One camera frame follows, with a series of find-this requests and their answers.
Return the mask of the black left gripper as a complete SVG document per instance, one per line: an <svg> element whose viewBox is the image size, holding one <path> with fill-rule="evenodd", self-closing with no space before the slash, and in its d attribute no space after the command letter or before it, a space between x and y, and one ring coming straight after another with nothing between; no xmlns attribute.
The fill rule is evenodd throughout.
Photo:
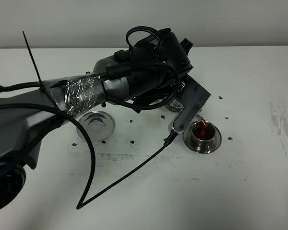
<svg viewBox="0 0 288 230"><path fill-rule="evenodd" d="M177 37L170 28L153 31L156 33L154 59L165 62L175 69L180 79L183 78L192 69L192 65Z"/></svg>

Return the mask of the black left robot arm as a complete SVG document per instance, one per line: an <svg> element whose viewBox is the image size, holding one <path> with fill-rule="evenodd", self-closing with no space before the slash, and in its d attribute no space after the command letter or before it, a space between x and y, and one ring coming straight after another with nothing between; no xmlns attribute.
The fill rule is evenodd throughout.
<svg viewBox="0 0 288 230"><path fill-rule="evenodd" d="M153 110L173 100L180 80L191 69L192 43L178 41L169 28L137 26L128 35L148 37L99 60L84 75L1 86L0 92L28 89L0 98L0 209L12 202L26 180L24 166L35 168L42 139L67 122L82 133L95 165L92 140L77 117L112 103L136 112Z"/></svg>

